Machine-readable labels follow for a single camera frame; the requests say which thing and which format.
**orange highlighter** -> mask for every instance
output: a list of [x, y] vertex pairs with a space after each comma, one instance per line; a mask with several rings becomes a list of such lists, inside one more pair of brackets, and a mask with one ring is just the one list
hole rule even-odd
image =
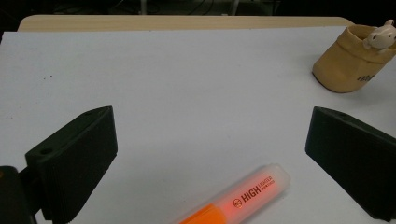
[[278, 164], [264, 166], [180, 224], [237, 224], [272, 201], [290, 184]]

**highlighter cap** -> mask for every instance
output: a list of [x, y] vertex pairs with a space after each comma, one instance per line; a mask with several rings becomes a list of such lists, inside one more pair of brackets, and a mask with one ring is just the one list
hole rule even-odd
[[240, 223], [272, 201], [289, 184], [290, 177], [280, 165], [267, 165], [180, 224]]
[[240, 223], [271, 202], [290, 184], [290, 176], [279, 164], [262, 167], [214, 204], [226, 216], [227, 224]]

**wooden tabletop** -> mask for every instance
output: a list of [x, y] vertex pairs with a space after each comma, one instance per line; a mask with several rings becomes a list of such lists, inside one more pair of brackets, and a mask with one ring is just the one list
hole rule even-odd
[[350, 24], [353, 23], [340, 17], [34, 15], [21, 22], [19, 31], [260, 29]]

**white figurine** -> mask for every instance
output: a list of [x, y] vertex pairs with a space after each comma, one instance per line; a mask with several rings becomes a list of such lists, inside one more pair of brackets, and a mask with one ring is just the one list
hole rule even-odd
[[363, 46], [367, 49], [373, 47], [378, 49], [378, 53], [383, 53], [388, 47], [392, 46], [396, 40], [396, 28], [393, 20], [388, 20], [381, 27], [373, 30], [367, 38], [363, 40]]

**white surface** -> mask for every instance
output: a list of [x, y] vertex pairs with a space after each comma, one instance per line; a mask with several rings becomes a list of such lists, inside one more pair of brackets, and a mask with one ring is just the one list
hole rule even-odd
[[173, 223], [272, 162], [290, 188], [246, 223], [386, 223], [304, 152], [314, 105], [396, 136], [394, 61], [348, 94], [312, 76], [343, 30], [7, 33], [0, 164], [21, 170], [24, 153], [68, 121], [113, 105], [118, 157], [73, 224]]

